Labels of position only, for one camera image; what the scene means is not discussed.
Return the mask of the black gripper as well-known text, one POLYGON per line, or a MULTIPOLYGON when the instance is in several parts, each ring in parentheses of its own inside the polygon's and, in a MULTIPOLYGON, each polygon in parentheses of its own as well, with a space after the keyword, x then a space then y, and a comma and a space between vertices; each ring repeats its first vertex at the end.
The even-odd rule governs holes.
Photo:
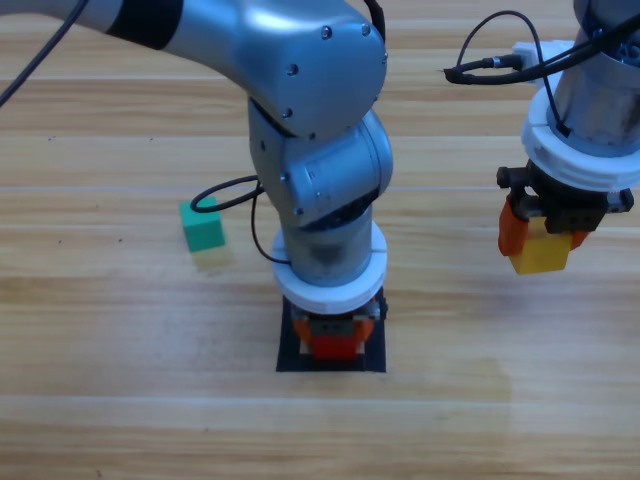
POLYGON ((300 340, 300 352, 312 352, 312 337, 356 337, 356 350, 364 351, 375 326, 387 318, 385 297, 373 297, 364 306, 341 314, 317 314, 292 306, 294 333, 300 340))
POLYGON ((499 216, 498 248, 505 257, 522 252, 532 218, 544 218, 550 234, 573 233, 571 250, 575 250, 607 214, 626 213, 634 206, 630 189, 596 192, 572 187, 535 164, 500 167, 496 180, 509 190, 499 216))

